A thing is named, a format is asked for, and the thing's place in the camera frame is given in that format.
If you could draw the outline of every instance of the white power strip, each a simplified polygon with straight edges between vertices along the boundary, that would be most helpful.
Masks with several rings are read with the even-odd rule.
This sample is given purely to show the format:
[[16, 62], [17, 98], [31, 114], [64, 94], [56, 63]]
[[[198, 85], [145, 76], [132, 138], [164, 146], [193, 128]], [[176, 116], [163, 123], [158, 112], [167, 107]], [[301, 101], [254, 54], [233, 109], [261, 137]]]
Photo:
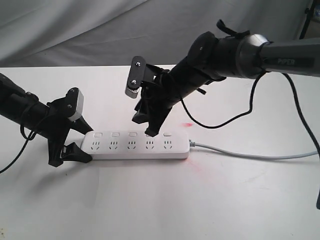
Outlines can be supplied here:
[[155, 137], [143, 131], [90, 131], [81, 149], [94, 160], [186, 159], [190, 144], [184, 131], [161, 132]]

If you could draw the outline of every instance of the white table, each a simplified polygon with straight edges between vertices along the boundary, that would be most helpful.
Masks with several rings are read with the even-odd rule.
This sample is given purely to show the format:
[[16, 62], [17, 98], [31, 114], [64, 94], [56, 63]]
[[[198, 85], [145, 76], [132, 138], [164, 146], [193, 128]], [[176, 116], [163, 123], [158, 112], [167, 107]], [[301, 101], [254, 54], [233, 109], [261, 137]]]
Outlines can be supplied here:
[[[131, 122], [137, 99], [124, 94], [129, 67], [3, 68], [0, 72], [43, 103], [72, 87], [85, 96], [83, 116], [96, 130], [144, 130]], [[320, 139], [320, 79], [293, 76], [303, 113]], [[248, 109], [253, 81], [229, 78], [207, 95], [186, 98], [200, 121], [216, 125]], [[180, 104], [162, 130], [190, 123]], [[221, 129], [185, 127], [192, 140], [246, 154], [315, 150], [287, 80], [267, 74], [254, 112]], [[24, 143], [19, 126], [0, 117], [0, 169]], [[82, 135], [69, 134], [68, 142]], [[256, 161], [193, 149], [185, 161], [121, 160], [48, 165], [37, 136], [0, 175], [0, 239], [8, 240], [301, 240], [320, 236], [316, 199], [319, 157]]]

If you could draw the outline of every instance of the white backdrop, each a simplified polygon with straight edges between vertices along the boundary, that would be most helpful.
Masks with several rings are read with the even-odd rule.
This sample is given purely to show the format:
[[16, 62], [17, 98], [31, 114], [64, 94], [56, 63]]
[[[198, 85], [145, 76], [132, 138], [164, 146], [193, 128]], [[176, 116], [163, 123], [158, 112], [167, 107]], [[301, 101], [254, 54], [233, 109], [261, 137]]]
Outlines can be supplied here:
[[3, 27], [13, 7], [31, 5], [10, 2], [0, 0], [0, 64], [21, 67], [129, 65], [135, 55], [176, 64], [200, 34], [224, 36], [218, 19], [271, 41], [292, 40], [311, 0], [32, 0], [29, 18]]

